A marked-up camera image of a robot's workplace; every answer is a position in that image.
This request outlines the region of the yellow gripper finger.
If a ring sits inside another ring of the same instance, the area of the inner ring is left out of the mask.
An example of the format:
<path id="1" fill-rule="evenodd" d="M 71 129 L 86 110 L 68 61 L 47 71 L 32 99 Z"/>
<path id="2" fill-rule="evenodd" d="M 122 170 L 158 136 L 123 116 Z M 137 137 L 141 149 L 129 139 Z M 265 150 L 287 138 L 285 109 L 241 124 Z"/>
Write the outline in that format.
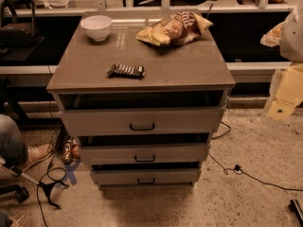
<path id="1" fill-rule="evenodd" d="M 292 63 L 287 69 L 277 69 L 265 104 L 266 115 L 276 121 L 286 120 L 303 102 L 303 64 Z"/>
<path id="2" fill-rule="evenodd" d="M 283 25 L 284 23 L 281 22 L 273 27 L 270 31 L 262 36 L 260 43 L 269 47 L 280 45 L 281 30 Z"/>

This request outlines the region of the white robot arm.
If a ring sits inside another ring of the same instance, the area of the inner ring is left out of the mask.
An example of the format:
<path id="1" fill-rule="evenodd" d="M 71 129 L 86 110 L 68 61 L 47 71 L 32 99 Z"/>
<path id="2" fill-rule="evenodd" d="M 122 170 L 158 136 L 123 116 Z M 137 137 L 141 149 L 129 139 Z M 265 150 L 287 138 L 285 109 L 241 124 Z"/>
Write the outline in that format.
<path id="1" fill-rule="evenodd" d="M 303 5 L 297 5 L 284 22 L 263 35 L 260 43 L 278 45 L 280 55 L 291 62 L 285 71 L 274 73 L 265 107 L 268 117 L 286 120 L 303 102 Z"/>

